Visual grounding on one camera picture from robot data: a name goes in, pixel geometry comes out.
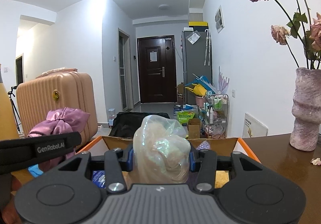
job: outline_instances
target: purple satin scrunchie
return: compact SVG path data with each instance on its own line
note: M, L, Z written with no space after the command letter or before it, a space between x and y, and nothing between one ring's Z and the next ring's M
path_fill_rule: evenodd
M89 119L90 114L80 109L65 107L55 111L49 111L47 119L32 128L28 137L44 135L65 134L72 132L81 133ZM39 169L43 172L57 166L61 161L71 158L75 151L50 161L39 163Z

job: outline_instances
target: plastic bag with paper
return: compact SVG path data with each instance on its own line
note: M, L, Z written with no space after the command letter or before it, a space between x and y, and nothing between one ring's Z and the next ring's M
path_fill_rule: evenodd
M127 176L132 183L185 183L191 146L177 120L157 115L144 118L133 139L134 169Z

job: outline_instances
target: metal rolling cart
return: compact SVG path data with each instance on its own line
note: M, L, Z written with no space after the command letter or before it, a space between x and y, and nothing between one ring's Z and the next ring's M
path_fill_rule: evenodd
M222 100L221 108L215 108L215 105L212 104L212 100L220 97ZM206 110L201 109L202 114L204 115L204 130L205 135L208 139L224 139L227 136L227 126L228 126L228 116L229 116L229 96L227 94L206 94L205 101L209 104L207 115ZM211 121L210 110L213 108L214 117Z

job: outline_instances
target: gray ribbed plate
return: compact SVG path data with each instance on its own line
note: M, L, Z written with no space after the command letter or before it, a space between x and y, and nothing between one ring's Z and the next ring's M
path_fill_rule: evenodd
M237 224L213 197L193 193L186 184L139 185L107 198L100 211L84 224Z

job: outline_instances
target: dark brown door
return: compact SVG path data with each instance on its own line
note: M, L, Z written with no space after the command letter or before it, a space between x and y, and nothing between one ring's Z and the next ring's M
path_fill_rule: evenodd
M137 39L141 103L176 102L174 36Z

